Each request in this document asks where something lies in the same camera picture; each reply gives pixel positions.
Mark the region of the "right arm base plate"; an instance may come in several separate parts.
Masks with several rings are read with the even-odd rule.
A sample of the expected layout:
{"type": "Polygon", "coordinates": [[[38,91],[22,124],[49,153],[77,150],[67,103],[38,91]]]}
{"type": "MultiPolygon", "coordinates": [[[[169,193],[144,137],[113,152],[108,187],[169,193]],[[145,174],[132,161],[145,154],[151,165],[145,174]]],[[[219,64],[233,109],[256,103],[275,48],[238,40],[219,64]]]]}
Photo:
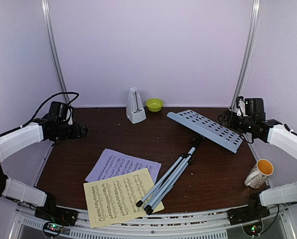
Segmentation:
{"type": "Polygon", "coordinates": [[[247,222],[259,220],[270,215],[268,207],[263,206],[244,206],[227,211],[230,225],[244,224],[247,222]]]}

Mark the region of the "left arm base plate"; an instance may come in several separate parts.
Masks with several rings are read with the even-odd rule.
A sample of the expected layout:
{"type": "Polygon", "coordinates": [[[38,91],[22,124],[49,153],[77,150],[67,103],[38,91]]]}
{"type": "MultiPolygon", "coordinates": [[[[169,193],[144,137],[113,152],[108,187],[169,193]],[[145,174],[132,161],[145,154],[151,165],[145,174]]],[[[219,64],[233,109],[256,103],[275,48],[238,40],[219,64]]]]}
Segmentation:
{"type": "Polygon", "coordinates": [[[62,226],[75,226],[78,217],[78,211],[56,207],[55,211],[51,212],[42,207],[37,207],[35,208],[34,216],[62,226]]]}

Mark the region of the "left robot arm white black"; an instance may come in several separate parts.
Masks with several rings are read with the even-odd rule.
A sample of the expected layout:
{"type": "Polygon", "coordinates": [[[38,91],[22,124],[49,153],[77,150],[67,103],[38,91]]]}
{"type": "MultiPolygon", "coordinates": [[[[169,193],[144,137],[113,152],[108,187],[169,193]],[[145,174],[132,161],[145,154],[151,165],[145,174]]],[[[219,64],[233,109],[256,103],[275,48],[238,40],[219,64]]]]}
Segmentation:
{"type": "Polygon", "coordinates": [[[39,107],[51,102],[42,118],[34,114],[26,123],[0,134],[0,197],[24,202],[34,207],[35,216],[58,223],[72,224],[75,210],[63,210],[56,205],[56,197],[7,176],[1,163],[15,153],[43,141],[61,143],[69,139],[86,138],[85,123],[74,122],[74,108],[70,103],[54,101],[57,94],[47,98],[39,107]]]}

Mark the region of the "light blue folding music stand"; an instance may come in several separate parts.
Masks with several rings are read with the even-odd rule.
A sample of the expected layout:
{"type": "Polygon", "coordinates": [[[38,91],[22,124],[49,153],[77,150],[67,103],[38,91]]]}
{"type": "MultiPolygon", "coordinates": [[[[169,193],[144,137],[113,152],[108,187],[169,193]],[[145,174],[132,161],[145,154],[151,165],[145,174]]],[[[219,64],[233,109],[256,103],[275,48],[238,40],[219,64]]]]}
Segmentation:
{"type": "Polygon", "coordinates": [[[136,206],[142,207],[147,215],[151,215],[162,199],[171,191],[179,177],[192,163],[192,155],[204,139],[209,139],[233,153],[237,152],[243,142],[239,134],[193,110],[179,113],[169,112],[167,117],[196,132],[197,135],[192,140],[191,149],[187,153],[183,153],[149,192],[136,202],[136,206]]]}

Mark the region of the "yellow sheet music page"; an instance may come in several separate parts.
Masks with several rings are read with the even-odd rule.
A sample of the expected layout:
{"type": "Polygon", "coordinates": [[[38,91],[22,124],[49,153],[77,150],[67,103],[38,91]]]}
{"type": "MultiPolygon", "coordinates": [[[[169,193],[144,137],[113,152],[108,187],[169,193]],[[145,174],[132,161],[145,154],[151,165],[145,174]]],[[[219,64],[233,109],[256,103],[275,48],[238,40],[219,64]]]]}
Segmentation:
{"type": "Polygon", "coordinates": [[[90,228],[124,223],[146,216],[136,203],[154,183],[147,168],[83,184],[90,228]]]}

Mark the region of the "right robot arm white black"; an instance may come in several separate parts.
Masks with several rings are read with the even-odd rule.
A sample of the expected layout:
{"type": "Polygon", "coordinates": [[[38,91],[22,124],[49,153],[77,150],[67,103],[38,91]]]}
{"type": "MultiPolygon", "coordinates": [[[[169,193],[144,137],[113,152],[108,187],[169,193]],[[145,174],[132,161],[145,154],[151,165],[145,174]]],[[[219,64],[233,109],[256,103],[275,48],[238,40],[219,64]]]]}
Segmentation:
{"type": "MultiPolygon", "coordinates": [[[[255,139],[273,145],[297,160],[297,133],[287,124],[275,119],[266,119],[262,98],[236,98],[236,110],[227,109],[217,117],[220,125],[239,135],[249,133],[255,139]]],[[[297,182],[270,188],[250,196],[245,216],[256,219],[264,207],[280,204],[297,204],[297,182]]]]}

